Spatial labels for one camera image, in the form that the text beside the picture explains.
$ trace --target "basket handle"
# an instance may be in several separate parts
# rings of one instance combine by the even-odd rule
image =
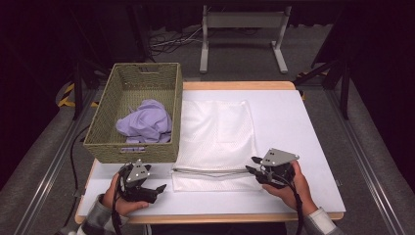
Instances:
[[[140,146],[140,147],[121,148],[119,152],[122,154],[143,154],[143,153],[146,153],[146,147]]]
[[[140,64],[137,65],[138,72],[140,73],[164,73],[167,72],[171,67],[171,64]]]

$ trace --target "lavender towel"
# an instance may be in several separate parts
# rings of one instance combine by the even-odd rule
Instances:
[[[144,100],[137,111],[116,122],[116,130],[127,143],[166,143],[171,137],[171,118],[164,105]]]

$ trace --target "hand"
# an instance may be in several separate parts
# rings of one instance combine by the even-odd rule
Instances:
[[[311,198],[310,189],[308,187],[307,180],[301,172],[299,162],[292,161],[291,165],[296,173],[294,176],[294,184],[296,185],[297,193],[300,195],[302,200],[302,213],[304,215],[309,215],[318,210]],[[296,210],[297,203],[296,198],[294,197],[293,190],[290,187],[285,187],[282,189],[277,189],[268,184],[262,184],[262,188],[265,189],[269,194],[277,196],[283,200],[283,202],[290,208]]]
[[[113,181],[111,181],[110,188],[105,193],[103,201],[102,201],[102,204],[106,208],[111,209],[111,210],[113,209],[114,192],[115,192],[117,180],[118,180],[118,173],[113,176]],[[116,201],[115,209],[120,215],[127,216],[131,212],[147,208],[148,206],[149,206],[149,203],[147,202],[127,202],[124,199],[119,198]]]

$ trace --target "wicker basket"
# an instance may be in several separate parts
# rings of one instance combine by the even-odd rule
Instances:
[[[138,159],[174,163],[179,150],[182,93],[177,63],[115,64],[83,145],[103,164],[135,163]],[[146,99],[161,102],[170,114],[171,139],[167,143],[127,144],[115,123],[129,114],[129,107],[136,109]]]

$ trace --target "sleeve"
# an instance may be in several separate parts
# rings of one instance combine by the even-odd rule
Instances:
[[[322,208],[304,218],[304,227],[308,235],[345,235]]]
[[[112,210],[101,204],[103,194],[99,195],[97,201],[92,206],[83,223],[78,228],[78,235],[114,235],[113,220],[111,218]],[[128,217],[120,216],[121,226],[127,221]]]

